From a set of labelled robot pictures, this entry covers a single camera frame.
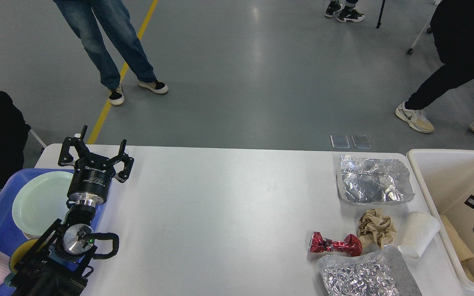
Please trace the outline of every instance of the aluminum foil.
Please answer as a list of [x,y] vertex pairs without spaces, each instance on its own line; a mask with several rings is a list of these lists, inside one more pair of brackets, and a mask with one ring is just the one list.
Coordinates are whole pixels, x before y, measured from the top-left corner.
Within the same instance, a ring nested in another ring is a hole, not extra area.
[[341,154],[337,188],[354,204],[402,203],[414,198],[410,172],[398,159],[364,159]]
[[393,245],[359,257],[318,260],[329,296],[421,296],[401,253]]

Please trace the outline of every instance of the red foil wrapper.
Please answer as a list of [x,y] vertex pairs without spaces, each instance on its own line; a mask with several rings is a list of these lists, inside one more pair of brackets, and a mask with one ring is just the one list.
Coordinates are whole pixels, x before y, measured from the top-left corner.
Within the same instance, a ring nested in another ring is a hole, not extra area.
[[321,252],[342,252],[347,253],[350,257],[361,255],[361,242],[354,234],[349,234],[343,241],[335,242],[328,238],[323,238],[321,234],[314,231],[310,240],[309,251],[312,253]]

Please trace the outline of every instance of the tripod leg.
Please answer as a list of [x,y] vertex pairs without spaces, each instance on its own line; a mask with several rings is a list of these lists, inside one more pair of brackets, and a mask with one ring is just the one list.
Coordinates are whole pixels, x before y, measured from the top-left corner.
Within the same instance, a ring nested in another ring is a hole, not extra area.
[[383,14],[383,7],[385,6],[385,0],[381,3],[381,10],[380,10],[380,17],[378,18],[378,24],[376,25],[376,29],[379,29],[381,26],[381,16]]

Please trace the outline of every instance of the crumpled brown paper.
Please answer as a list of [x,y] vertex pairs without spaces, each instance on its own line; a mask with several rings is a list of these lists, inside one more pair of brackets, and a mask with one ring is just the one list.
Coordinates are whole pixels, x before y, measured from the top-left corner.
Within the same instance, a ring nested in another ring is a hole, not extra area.
[[383,214],[381,208],[367,210],[358,222],[358,238],[363,248],[376,243],[383,249],[386,244],[392,244],[396,237],[396,229],[389,216]]

